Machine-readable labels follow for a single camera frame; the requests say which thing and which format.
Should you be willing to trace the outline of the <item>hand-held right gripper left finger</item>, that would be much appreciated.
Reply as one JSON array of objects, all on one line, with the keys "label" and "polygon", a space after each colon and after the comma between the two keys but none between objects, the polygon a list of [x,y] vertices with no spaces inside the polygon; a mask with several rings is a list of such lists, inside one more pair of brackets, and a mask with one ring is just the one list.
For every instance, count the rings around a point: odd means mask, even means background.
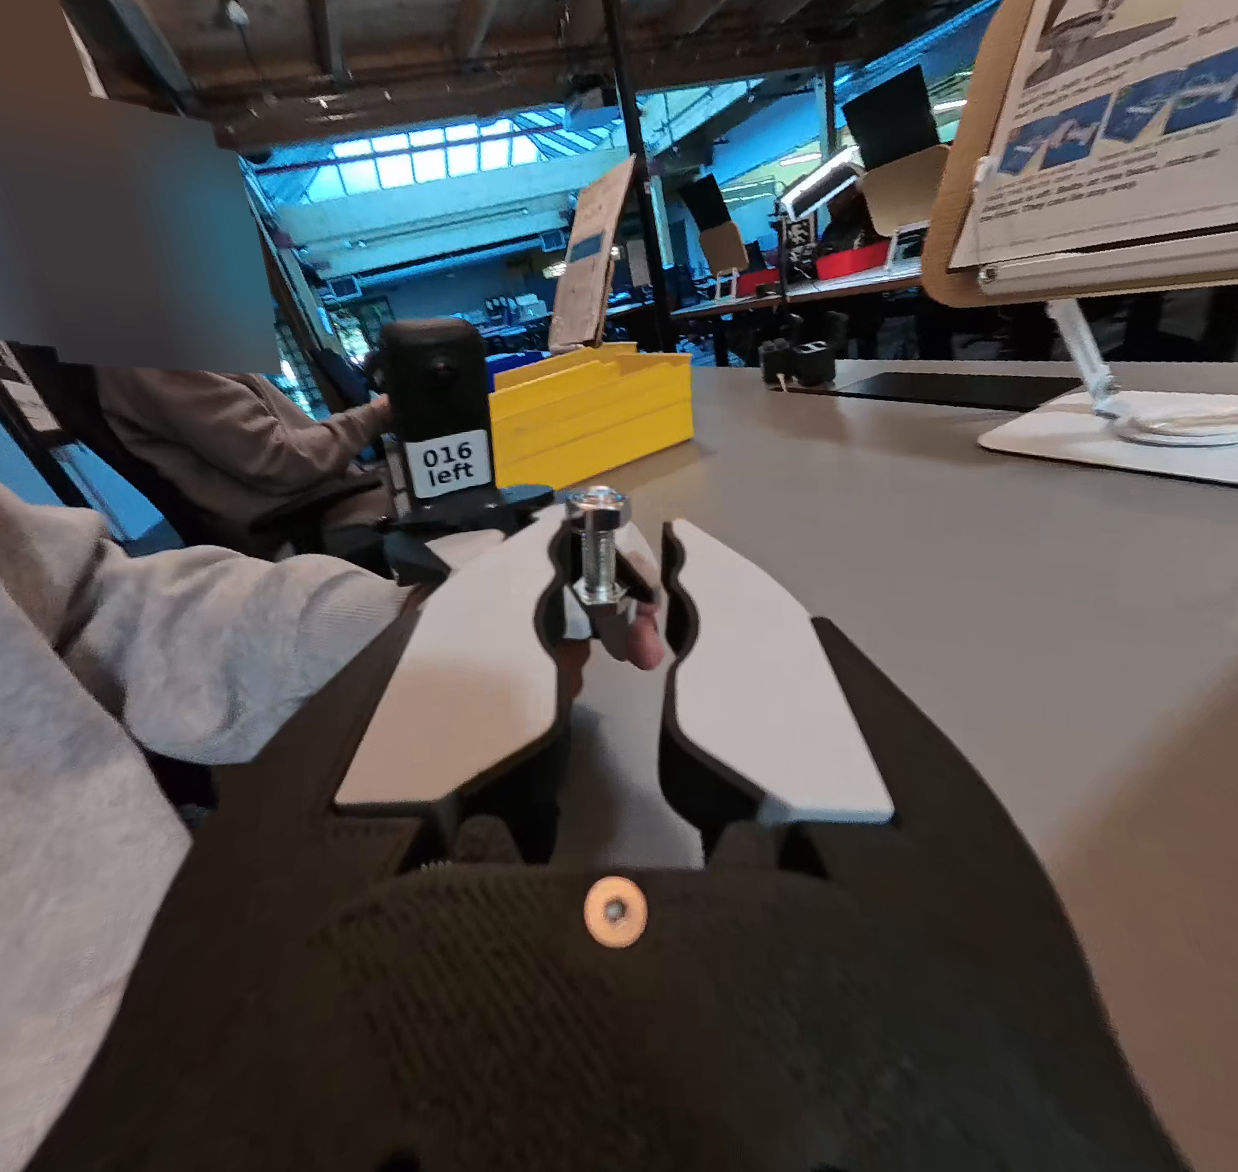
[{"label": "hand-held right gripper left finger", "polygon": [[351,816],[411,814],[453,835],[486,788],[560,734],[565,694],[538,624],[562,599],[560,519],[503,549],[510,589],[463,574],[433,589],[334,793]]}]

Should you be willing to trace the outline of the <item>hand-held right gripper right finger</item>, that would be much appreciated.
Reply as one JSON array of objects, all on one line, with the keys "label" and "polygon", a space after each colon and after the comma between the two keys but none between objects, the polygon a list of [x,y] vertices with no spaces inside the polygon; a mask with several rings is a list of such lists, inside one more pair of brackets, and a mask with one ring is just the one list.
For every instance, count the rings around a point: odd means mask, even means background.
[{"label": "hand-held right gripper right finger", "polygon": [[664,524],[662,579],[672,809],[694,826],[888,825],[891,794],[808,609],[684,519]]}]

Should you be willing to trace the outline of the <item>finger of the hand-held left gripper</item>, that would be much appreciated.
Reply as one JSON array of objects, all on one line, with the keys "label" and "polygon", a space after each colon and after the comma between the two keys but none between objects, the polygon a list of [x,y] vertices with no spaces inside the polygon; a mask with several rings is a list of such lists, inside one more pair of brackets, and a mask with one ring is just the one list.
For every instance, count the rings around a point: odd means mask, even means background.
[{"label": "finger of the hand-held left gripper", "polygon": [[429,540],[429,554],[441,564],[434,589],[458,575],[475,577],[493,589],[510,589],[511,572],[503,549],[515,539],[496,529],[465,530]]},{"label": "finger of the hand-held left gripper", "polygon": [[660,560],[634,522],[615,534],[615,572],[634,600],[632,619],[657,624],[664,604]]}]

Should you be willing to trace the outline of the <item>silver bolt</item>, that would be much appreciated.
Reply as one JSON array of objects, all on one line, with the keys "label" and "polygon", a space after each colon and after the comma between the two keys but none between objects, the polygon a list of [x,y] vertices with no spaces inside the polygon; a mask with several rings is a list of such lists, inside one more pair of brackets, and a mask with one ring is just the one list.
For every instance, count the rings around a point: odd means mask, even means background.
[{"label": "silver bolt", "polygon": [[[565,492],[565,499],[572,493],[618,493],[615,488],[607,485],[593,485],[588,488],[573,488]],[[580,574],[573,582],[573,595],[585,609],[617,609],[625,600],[625,590],[615,572],[615,534],[607,535],[577,535],[575,545],[578,550]]]}]

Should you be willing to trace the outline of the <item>person's left forearm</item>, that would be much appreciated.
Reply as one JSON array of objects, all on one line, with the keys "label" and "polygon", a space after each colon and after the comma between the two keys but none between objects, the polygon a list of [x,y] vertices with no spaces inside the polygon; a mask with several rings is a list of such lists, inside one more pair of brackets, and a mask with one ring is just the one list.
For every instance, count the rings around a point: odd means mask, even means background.
[{"label": "person's left forearm", "polygon": [[132,559],[105,542],[58,654],[142,749],[242,764],[423,597],[326,555],[272,564],[195,547]]}]

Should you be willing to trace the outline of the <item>grey desk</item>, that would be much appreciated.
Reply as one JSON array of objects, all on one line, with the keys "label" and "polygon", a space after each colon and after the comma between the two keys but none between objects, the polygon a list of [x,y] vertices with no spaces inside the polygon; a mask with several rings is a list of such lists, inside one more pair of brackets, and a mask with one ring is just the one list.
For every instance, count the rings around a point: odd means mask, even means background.
[{"label": "grey desk", "polygon": [[695,370],[600,482],[836,624],[1040,856],[1194,1169],[1234,1169],[1234,490],[985,452],[1000,413]]}]

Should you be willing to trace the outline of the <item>bright desk lamp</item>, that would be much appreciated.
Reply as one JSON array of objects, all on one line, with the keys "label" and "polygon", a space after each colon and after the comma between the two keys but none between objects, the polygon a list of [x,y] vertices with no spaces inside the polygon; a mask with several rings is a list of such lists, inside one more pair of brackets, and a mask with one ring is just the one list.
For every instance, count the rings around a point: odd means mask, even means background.
[{"label": "bright desk lamp", "polygon": [[779,216],[801,219],[826,206],[834,194],[851,189],[861,177],[858,147],[849,146],[787,188],[777,201]]}]

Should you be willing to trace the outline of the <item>person's left hand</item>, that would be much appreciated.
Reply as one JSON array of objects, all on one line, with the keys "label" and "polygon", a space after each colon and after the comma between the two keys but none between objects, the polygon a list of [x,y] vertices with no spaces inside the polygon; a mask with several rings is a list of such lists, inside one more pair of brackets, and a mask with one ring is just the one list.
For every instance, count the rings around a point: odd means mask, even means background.
[{"label": "person's left hand", "polygon": [[613,626],[603,627],[603,636],[565,636],[553,649],[555,664],[565,682],[568,701],[575,701],[582,691],[582,679],[593,651],[603,651],[613,661],[625,662],[640,671],[654,671],[664,659],[664,644],[659,636],[659,612],[652,604],[634,604],[623,626],[612,619]]}]

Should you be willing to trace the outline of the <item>yellow plastic bin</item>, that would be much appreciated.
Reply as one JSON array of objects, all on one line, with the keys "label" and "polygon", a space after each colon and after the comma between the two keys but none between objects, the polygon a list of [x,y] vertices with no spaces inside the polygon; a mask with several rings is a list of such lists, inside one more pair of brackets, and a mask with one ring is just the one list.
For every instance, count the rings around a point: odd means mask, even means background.
[{"label": "yellow plastic bin", "polygon": [[577,348],[493,383],[498,487],[562,490],[694,437],[689,355],[645,355],[634,343]]}]

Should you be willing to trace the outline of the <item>cardboard document stand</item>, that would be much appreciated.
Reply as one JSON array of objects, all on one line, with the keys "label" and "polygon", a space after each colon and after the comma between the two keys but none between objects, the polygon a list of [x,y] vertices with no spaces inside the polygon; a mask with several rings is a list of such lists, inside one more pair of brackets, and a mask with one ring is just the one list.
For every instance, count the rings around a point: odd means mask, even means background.
[{"label": "cardboard document stand", "polygon": [[548,323],[550,355],[602,341],[615,231],[622,219],[635,159],[629,156],[580,191]]}]

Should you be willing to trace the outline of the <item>black battery charger dock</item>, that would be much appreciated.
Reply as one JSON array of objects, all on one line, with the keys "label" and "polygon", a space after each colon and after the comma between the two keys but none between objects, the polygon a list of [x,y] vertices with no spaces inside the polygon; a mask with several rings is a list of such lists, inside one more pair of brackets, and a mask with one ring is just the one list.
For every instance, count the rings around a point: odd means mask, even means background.
[{"label": "black battery charger dock", "polygon": [[848,316],[836,311],[784,313],[756,348],[762,383],[772,390],[824,390],[846,356]]}]

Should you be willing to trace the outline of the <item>black steel column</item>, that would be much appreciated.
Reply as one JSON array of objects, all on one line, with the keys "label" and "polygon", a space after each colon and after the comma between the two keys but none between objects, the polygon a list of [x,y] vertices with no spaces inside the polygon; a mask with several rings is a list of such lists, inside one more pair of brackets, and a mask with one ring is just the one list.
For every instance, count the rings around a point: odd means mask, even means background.
[{"label": "black steel column", "polygon": [[655,204],[640,131],[640,112],[637,109],[635,87],[630,79],[622,0],[602,0],[602,19],[605,24],[607,49],[610,52],[610,65],[615,79],[617,101],[622,111],[627,149],[632,157],[632,186],[640,218],[645,263],[649,268],[655,345],[659,351],[674,355],[677,350],[677,336],[672,325],[669,291],[664,278]]}]

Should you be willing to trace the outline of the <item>black office chair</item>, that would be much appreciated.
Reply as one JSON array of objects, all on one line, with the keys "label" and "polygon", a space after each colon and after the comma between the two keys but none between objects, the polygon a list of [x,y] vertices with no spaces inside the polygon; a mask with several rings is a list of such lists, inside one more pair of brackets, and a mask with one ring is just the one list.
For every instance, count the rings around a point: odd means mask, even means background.
[{"label": "black office chair", "polygon": [[[93,376],[98,366],[61,363],[50,348],[16,343],[6,348],[15,360],[16,376],[28,385],[33,400],[53,425],[53,433],[45,437],[48,442],[78,443],[91,452],[155,507],[183,545],[220,545],[239,552],[234,539],[214,530],[204,510],[117,440],[98,407]],[[383,537],[389,527],[393,504],[383,477],[376,470],[363,468],[361,457],[357,458],[361,475],[336,480],[316,488],[301,502],[270,510],[250,524],[250,532],[276,535],[292,547],[292,554],[326,554],[379,577],[391,577],[383,557]]]}]

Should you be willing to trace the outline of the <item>large rounded wooden stand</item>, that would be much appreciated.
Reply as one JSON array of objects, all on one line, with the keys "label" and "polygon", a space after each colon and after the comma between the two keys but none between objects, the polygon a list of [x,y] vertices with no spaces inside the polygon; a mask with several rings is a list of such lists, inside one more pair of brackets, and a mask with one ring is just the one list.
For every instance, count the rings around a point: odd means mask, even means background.
[{"label": "large rounded wooden stand", "polygon": [[901,236],[926,231],[948,154],[950,144],[938,142],[859,176],[871,226],[888,239],[886,269],[901,264]]}]

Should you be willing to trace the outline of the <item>printed instruction sheet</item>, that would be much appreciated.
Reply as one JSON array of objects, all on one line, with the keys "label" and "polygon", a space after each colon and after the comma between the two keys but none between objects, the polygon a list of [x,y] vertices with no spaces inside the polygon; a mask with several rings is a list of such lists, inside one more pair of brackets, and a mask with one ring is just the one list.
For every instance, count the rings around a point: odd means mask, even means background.
[{"label": "printed instruction sheet", "polygon": [[1234,226],[1236,0],[1035,0],[953,261]]}]

